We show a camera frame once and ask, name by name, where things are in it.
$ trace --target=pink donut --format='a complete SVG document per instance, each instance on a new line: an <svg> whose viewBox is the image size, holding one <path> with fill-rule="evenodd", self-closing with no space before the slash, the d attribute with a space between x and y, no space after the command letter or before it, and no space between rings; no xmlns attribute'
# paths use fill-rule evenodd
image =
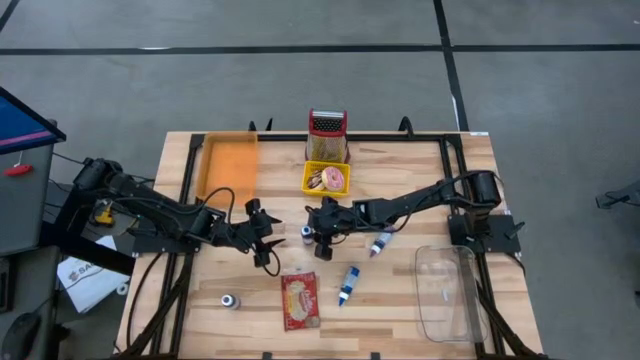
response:
<svg viewBox="0 0 640 360"><path fill-rule="evenodd" d="M329 166L322 170L322 183L329 191L342 191L344 188L344 176L342 176L338 168Z"/></svg>

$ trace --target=clear plastic container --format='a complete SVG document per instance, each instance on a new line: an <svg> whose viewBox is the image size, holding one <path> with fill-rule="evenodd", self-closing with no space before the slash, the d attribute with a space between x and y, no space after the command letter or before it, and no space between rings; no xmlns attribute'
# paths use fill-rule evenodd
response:
<svg viewBox="0 0 640 360"><path fill-rule="evenodd" d="M478 301L473 252L464 246L416 251L420 320L435 342L484 342L487 326Z"/></svg>

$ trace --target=red cheese grater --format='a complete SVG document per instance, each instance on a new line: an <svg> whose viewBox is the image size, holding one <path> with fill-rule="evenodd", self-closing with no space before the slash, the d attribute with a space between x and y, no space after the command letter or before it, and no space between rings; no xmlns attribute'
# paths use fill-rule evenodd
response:
<svg viewBox="0 0 640 360"><path fill-rule="evenodd" d="M349 161L346 111L309 111L309 137L305 158L335 163Z"/></svg>

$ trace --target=red handle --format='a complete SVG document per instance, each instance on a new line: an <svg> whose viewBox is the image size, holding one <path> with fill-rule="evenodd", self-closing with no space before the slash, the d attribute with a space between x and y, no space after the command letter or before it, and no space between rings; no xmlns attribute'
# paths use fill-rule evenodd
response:
<svg viewBox="0 0 640 360"><path fill-rule="evenodd" d="M33 170L33 166L31 165L18 165L16 167L12 167L4 171L6 176L20 176L28 173Z"/></svg>

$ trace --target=small bottle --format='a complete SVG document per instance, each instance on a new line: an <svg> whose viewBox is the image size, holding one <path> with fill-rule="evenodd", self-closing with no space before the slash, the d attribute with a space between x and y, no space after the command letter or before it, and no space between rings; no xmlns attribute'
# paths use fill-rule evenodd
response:
<svg viewBox="0 0 640 360"><path fill-rule="evenodd" d="M305 245L313 244L313 231L311 227L303 226L302 229L300 229L300 236L302 236L302 242Z"/></svg>
<svg viewBox="0 0 640 360"><path fill-rule="evenodd" d="M391 232L393 231L393 226L387 226L386 228L384 228L384 231L385 232L382 232L380 233L380 235L378 235L376 241L374 241L373 245L371 245L371 251L369 252L370 258L380 254L382 249L384 249L389 241L391 241L391 238L393 237L393 233Z"/></svg>
<svg viewBox="0 0 640 360"><path fill-rule="evenodd" d="M240 307L240 299L231 294L222 295L220 302L222 303L222 306L229 310L235 310Z"/></svg>
<svg viewBox="0 0 640 360"><path fill-rule="evenodd" d="M356 282L358 281L358 276L360 275L360 270L356 267L349 266L349 270L347 271L347 275L344 277L344 282L342 283L342 287L340 288L339 296L339 306L344 305L344 302L347 301L353 288L356 286Z"/></svg>

